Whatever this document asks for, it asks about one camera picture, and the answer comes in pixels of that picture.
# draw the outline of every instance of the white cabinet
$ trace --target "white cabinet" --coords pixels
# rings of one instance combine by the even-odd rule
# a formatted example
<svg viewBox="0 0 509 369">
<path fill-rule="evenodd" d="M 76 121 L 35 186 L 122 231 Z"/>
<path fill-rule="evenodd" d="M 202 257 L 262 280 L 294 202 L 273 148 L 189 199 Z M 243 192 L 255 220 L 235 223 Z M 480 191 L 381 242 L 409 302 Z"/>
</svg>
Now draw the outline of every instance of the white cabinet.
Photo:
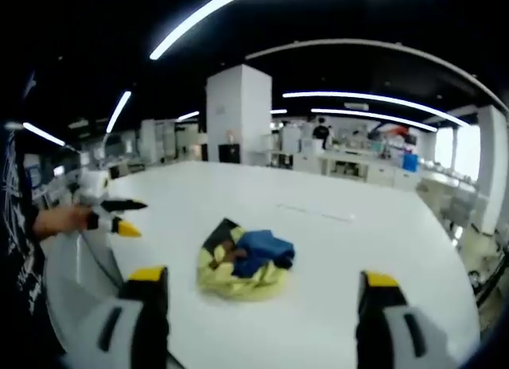
<svg viewBox="0 0 509 369">
<path fill-rule="evenodd" d="M 420 181 L 421 178 L 417 173 L 408 172 L 403 169 L 396 169 L 394 172 L 394 188 L 414 191 Z"/>
<path fill-rule="evenodd" d="M 296 172 L 321 174 L 321 167 L 322 160 L 316 156 L 293 155 L 293 170 Z"/>
<path fill-rule="evenodd" d="M 175 158 L 175 130 L 171 120 L 143 120 L 140 155 L 150 164 L 162 158 Z"/>
<path fill-rule="evenodd" d="M 284 126 L 279 132 L 282 137 L 282 151 L 285 153 L 299 153 L 301 129 L 293 124 Z"/>
<path fill-rule="evenodd" d="M 394 185 L 394 168 L 390 166 L 371 165 L 367 170 L 366 181 L 368 184 L 392 187 Z"/>
</svg>

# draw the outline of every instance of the white pillar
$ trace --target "white pillar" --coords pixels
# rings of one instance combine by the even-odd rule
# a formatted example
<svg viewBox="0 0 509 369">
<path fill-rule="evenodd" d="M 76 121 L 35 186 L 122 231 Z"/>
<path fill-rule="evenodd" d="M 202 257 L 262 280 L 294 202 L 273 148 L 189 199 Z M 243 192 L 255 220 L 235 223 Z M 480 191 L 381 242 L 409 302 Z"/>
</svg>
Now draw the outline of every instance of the white pillar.
<svg viewBox="0 0 509 369">
<path fill-rule="evenodd" d="M 500 211 L 499 222 L 497 223 L 497 229 L 499 231 L 505 230 L 506 227 L 509 227 L 509 174 L 507 175 L 506 181 L 506 194 L 502 203 L 502 210 Z"/>
<path fill-rule="evenodd" d="M 481 200 L 474 225 L 492 235 L 500 216 L 507 183 L 507 120 L 493 106 L 479 109 L 480 171 L 477 181 Z"/>
<path fill-rule="evenodd" d="M 272 78 L 246 65 L 223 71 L 207 81 L 208 159 L 219 161 L 218 146 L 232 134 L 240 144 L 240 161 L 268 164 L 263 136 L 271 133 Z"/>
<path fill-rule="evenodd" d="M 451 160 L 451 169 L 456 170 L 456 153 L 458 149 L 458 128 L 453 127 L 453 158 Z"/>
<path fill-rule="evenodd" d="M 437 134 L 434 132 L 423 134 L 422 141 L 425 143 L 423 147 L 423 158 L 427 161 L 435 161 L 435 146 L 437 145 Z"/>
</svg>

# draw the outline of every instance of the floor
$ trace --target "floor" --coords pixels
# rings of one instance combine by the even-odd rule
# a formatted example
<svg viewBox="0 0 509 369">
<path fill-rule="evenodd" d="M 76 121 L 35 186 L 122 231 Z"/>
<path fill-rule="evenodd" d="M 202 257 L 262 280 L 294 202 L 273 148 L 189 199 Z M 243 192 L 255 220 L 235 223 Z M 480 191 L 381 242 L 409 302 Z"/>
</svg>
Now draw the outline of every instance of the floor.
<svg viewBox="0 0 509 369">
<path fill-rule="evenodd" d="M 452 189 L 441 184 L 426 182 L 418 188 L 418 195 L 429 206 L 439 222 L 448 230 L 449 223 L 441 218 L 440 210 L 452 195 Z M 489 278 L 502 258 L 497 248 L 495 238 L 482 235 L 472 228 L 472 225 L 458 233 L 458 254 L 464 263 L 465 271 L 477 271 L 481 280 Z M 507 294 L 509 286 L 509 270 L 500 280 L 499 287 L 495 288 L 489 298 L 480 306 L 479 318 L 481 338 L 485 337 L 495 325 L 504 306 L 503 292 Z"/>
</svg>

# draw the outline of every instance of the black ceiling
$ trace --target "black ceiling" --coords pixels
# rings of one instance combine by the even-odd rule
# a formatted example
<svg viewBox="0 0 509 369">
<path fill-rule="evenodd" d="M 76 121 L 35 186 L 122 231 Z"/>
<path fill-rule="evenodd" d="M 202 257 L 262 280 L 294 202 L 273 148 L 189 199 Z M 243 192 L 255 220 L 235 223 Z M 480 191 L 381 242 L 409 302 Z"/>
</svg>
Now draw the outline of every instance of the black ceiling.
<svg viewBox="0 0 509 369">
<path fill-rule="evenodd" d="M 509 103 L 503 0 L 238 0 L 202 21 L 160 60 L 150 60 L 165 35 L 207 1 L 13 0 L 17 9 L 5 43 L 13 45 L 6 59 L 13 69 L 10 116 L 75 142 L 79 133 L 104 132 L 106 123 L 92 120 L 109 118 L 125 90 L 133 95 L 116 130 L 143 118 L 204 113 L 206 79 L 241 63 L 272 75 L 273 107 L 294 112 L 342 102 L 283 99 L 282 93 L 368 92 L 442 111 L 491 102 L 449 70 L 386 49 L 330 45 L 244 59 L 274 46 L 327 38 L 401 42 L 432 53 L 475 74 Z M 37 86 L 19 105 L 32 70 Z M 371 110 L 416 121 L 429 117 L 387 105 Z M 90 119 L 91 129 L 69 130 L 78 118 Z"/>
</svg>

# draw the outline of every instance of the white table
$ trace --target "white table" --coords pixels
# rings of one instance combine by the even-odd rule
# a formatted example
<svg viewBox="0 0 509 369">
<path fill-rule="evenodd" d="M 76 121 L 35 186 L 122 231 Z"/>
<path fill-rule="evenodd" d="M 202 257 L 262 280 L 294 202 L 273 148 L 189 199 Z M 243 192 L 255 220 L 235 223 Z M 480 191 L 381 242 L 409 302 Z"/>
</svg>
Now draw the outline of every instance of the white table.
<svg viewBox="0 0 509 369">
<path fill-rule="evenodd" d="M 272 154 L 283 154 L 283 155 L 289 155 L 288 153 L 284 153 L 282 151 L 277 150 L 271 150 L 270 153 Z M 360 164 L 366 166 L 368 169 L 373 168 L 390 168 L 393 169 L 396 173 L 406 173 L 406 174 L 415 174 L 410 173 L 401 167 L 397 166 L 393 160 L 382 160 L 380 158 L 377 158 L 374 156 L 373 152 L 370 150 L 358 150 L 358 154 L 353 153 L 345 153 L 342 150 L 326 150 L 323 153 L 317 154 L 313 157 L 318 158 L 322 161 L 325 161 L 326 167 L 325 167 L 325 175 L 330 175 L 332 163 L 335 161 L 342 161 L 342 162 L 350 162 L 354 164 Z M 460 183 L 460 180 L 457 178 L 450 177 L 444 173 L 434 172 L 430 170 L 426 170 L 424 168 L 420 168 L 417 172 L 418 179 L 428 180 L 437 182 L 440 185 L 448 186 L 450 188 L 456 188 L 458 184 Z M 464 190 L 468 190 L 469 192 L 475 192 L 476 188 L 465 181 L 462 181 L 461 187 Z"/>
<path fill-rule="evenodd" d="M 288 170 L 182 162 L 112 182 L 149 207 L 125 217 L 141 239 L 112 237 L 124 278 L 167 265 L 169 350 L 187 369 L 355 368 L 361 270 L 399 280 L 449 338 L 452 357 L 479 343 L 476 303 L 459 255 L 412 192 Z M 225 301 L 196 287 L 203 241 L 223 217 L 295 245 L 284 293 Z"/>
</svg>

